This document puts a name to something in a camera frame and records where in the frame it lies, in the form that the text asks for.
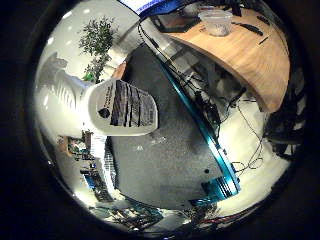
cable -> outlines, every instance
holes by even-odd
[[[243,166],[242,169],[236,171],[236,173],[240,172],[240,174],[238,175],[238,177],[240,177],[240,176],[244,173],[244,171],[245,171],[246,169],[258,169],[258,168],[260,168],[260,167],[262,166],[264,160],[263,160],[263,157],[261,157],[261,153],[262,153],[262,150],[263,150],[263,145],[262,145],[263,137],[260,138],[259,135],[256,133],[256,131],[253,129],[253,127],[250,125],[249,121],[247,120],[247,118],[244,116],[242,110],[240,109],[239,103],[238,103],[238,105],[237,105],[237,108],[238,108],[238,110],[239,110],[242,118],[245,120],[247,126],[250,128],[250,130],[255,134],[255,136],[256,136],[256,137],[258,138],[258,140],[259,140],[259,145],[258,145],[258,147],[255,149],[254,153],[251,155],[251,157],[250,157],[247,165],[245,165],[244,163],[241,163],[241,162],[232,162],[232,164],[241,164],[241,165]],[[261,164],[258,165],[258,166],[255,166],[255,164],[256,164],[259,160],[261,161]]]
[[[171,66],[171,67],[174,68],[174,69],[170,68],[172,71],[174,71],[177,75],[184,76],[185,78],[188,77],[188,76],[185,75],[184,73],[180,72],[180,71],[174,66],[174,63],[172,62],[172,60],[170,59],[170,57],[166,56],[166,55],[162,52],[162,50],[161,50],[160,47],[159,47],[159,44],[158,44],[153,38],[151,38],[151,37],[144,31],[144,29],[143,29],[142,26],[141,26],[141,21],[140,21],[140,23],[139,23],[139,25],[138,25],[138,32],[139,32],[140,38],[143,40],[143,42],[145,42],[145,41],[144,41],[144,38],[143,38],[142,35],[141,35],[141,31],[142,31],[143,35],[152,43],[152,45],[155,47],[155,49],[166,59],[166,61],[169,61],[169,62],[170,62],[169,67]],[[198,81],[198,82],[203,82],[202,79],[196,78],[196,77],[194,77],[194,76],[189,76],[189,77],[192,78],[192,79],[194,79],[194,80],[196,80],[196,81]]]

